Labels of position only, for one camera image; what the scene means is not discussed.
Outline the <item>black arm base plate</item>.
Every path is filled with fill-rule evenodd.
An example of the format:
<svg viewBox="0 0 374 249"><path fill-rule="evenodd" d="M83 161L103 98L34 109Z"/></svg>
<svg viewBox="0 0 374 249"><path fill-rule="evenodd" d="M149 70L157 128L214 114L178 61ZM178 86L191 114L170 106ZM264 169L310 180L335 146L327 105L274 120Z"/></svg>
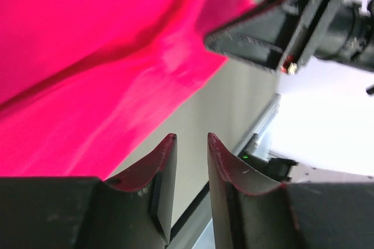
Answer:
<svg viewBox="0 0 374 249"><path fill-rule="evenodd" d="M249 153L244 153L239 158L258 172L278 182L290 182L291 169L298 165L296 161L290 159L271 157L264 160Z"/></svg>

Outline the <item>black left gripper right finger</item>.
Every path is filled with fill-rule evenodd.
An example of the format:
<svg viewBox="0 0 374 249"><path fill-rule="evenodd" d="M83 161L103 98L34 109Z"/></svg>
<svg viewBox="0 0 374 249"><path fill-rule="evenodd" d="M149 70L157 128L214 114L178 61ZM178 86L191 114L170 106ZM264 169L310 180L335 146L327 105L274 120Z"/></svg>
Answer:
<svg viewBox="0 0 374 249"><path fill-rule="evenodd" d="M372 248L373 183L288 183L207 136L217 248Z"/></svg>

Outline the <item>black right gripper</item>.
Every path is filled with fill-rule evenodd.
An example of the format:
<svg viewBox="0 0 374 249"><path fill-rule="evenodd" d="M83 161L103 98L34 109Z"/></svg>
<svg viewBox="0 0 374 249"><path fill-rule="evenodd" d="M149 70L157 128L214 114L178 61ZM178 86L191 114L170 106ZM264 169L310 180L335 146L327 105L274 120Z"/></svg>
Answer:
<svg viewBox="0 0 374 249"><path fill-rule="evenodd" d="M209 34L208 50L269 70L297 70L317 46L342 0L261 0Z"/></svg>

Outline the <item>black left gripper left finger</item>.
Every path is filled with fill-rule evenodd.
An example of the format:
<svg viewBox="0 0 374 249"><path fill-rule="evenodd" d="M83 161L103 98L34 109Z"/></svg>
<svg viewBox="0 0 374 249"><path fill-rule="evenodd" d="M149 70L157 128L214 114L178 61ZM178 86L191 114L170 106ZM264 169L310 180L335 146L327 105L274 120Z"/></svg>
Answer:
<svg viewBox="0 0 374 249"><path fill-rule="evenodd" d="M177 137L117 175L1 178L2 248L164 248Z"/></svg>

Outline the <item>pink red t shirt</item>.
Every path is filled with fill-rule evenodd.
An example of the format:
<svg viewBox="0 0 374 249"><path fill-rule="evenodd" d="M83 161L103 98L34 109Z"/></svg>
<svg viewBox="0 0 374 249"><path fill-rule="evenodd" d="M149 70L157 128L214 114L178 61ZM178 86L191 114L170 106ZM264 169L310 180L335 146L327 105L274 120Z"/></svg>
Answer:
<svg viewBox="0 0 374 249"><path fill-rule="evenodd" d="M1 0L1 175L109 174L225 63L253 0Z"/></svg>

